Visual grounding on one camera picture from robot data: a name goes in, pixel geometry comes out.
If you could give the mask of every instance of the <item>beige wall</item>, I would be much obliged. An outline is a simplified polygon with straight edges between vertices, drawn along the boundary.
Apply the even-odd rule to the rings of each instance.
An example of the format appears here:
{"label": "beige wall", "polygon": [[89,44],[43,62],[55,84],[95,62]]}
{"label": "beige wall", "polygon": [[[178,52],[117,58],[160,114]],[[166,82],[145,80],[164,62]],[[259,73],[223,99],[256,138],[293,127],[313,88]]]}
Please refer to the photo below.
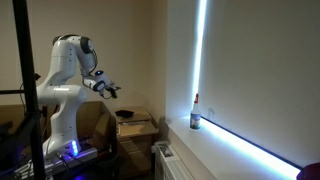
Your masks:
{"label": "beige wall", "polygon": [[146,105],[158,122],[160,136],[166,136],[164,124],[166,114],[166,66],[167,66],[167,1],[153,0],[151,5],[152,58],[150,91],[146,92],[149,103]]}
{"label": "beige wall", "polygon": [[[115,107],[146,105],[154,77],[151,70],[151,1],[28,0],[35,72],[42,78],[50,68],[52,40],[58,35],[79,34],[92,39],[99,59],[97,69],[122,87],[116,100],[102,100],[90,92],[88,100]],[[18,89],[21,80],[11,1],[0,2],[0,89]],[[79,70],[68,84],[81,84]],[[21,103],[18,95],[0,97],[1,104]]]}

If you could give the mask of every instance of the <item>wall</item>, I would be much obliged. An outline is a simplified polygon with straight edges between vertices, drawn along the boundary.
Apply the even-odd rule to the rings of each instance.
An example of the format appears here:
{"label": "wall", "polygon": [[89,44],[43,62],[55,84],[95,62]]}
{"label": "wall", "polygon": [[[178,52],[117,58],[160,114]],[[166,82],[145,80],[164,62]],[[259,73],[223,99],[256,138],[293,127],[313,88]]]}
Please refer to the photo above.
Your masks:
{"label": "wall", "polygon": [[[159,122],[162,139],[172,141],[196,179],[212,179],[164,123],[191,108],[193,1],[27,2],[35,71],[42,76],[37,85],[50,68],[54,37],[70,33],[90,37],[99,58],[97,69],[105,70],[122,89],[116,100],[102,100],[90,91],[88,100],[101,100],[111,111],[121,106],[147,107]],[[22,78],[11,1],[0,1],[0,13],[0,80],[6,82],[0,89],[18,89]],[[81,85],[79,71],[68,84]],[[21,100],[19,95],[2,95],[0,104],[21,104]]]}
{"label": "wall", "polygon": [[304,167],[320,161],[320,1],[209,1],[203,116]]}
{"label": "wall", "polygon": [[[197,4],[185,0],[167,3],[166,120],[174,121],[177,117],[189,115],[192,108],[191,72]],[[195,179],[216,179],[172,130],[161,130],[167,131],[166,138]]]}
{"label": "wall", "polygon": [[[113,110],[120,106],[148,105],[151,61],[151,2],[115,0],[28,0],[35,72],[47,76],[52,40],[58,35],[79,34],[92,39],[99,59],[98,69],[122,89],[116,100],[103,100],[89,92],[88,100],[101,100]],[[18,89],[22,83],[11,1],[0,2],[0,89]],[[67,84],[82,85],[79,70]],[[21,104],[18,95],[0,96],[1,104]]]}

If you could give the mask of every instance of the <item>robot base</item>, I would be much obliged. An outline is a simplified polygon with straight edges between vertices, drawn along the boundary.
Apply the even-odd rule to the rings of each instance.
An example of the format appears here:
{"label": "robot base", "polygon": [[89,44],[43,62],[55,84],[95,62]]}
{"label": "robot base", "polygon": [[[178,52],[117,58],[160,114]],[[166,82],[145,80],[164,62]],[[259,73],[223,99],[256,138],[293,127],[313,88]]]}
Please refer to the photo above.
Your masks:
{"label": "robot base", "polygon": [[[69,168],[81,165],[81,163],[85,163],[87,161],[90,161],[94,158],[96,158],[97,155],[97,149],[96,148],[90,148],[88,150],[85,150],[83,152],[80,152],[77,157],[69,157],[65,156],[65,162],[68,164]],[[45,165],[45,171],[47,175],[47,179],[52,179],[52,176],[55,174],[58,174],[60,172],[63,172],[66,170],[66,167],[64,166],[63,162],[61,160],[57,160],[55,162],[48,163],[46,162]],[[28,163],[21,168],[17,169],[15,171],[15,177],[16,179],[34,179],[33,174],[33,166],[31,163]]]}

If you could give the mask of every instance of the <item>metal pole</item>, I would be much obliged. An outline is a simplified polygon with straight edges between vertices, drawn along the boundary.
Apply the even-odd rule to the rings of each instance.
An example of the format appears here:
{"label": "metal pole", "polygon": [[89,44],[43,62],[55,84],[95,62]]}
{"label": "metal pole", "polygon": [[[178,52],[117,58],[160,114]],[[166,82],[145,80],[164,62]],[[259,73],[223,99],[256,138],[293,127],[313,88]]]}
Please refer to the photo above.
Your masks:
{"label": "metal pole", "polygon": [[0,95],[2,94],[22,94],[24,90],[0,90]]}
{"label": "metal pole", "polygon": [[25,90],[27,113],[31,118],[37,118],[35,126],[30,133],[31,155],[33,161],[34,179],[45,179],[45,169],[40,132],[40,117],[38,114],[38,98],[34,78],[31,37],[29,29],[28,9],[26,0],[13,0],[14,17],[16,23],[19,46],[20,65]]}

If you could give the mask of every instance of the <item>black bowl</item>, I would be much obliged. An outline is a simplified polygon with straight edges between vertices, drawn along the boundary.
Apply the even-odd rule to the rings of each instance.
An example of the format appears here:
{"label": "black bowl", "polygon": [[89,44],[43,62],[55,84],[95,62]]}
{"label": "black bowl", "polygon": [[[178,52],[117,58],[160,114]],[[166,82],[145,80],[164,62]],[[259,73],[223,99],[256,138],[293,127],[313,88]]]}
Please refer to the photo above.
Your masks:
{"label": "black bowl", "polygon": [[129,118],[133,116],[132,111],[128,111],[128,110],[119,110],[115,112],[117,116],[123,117],[123,118]]}

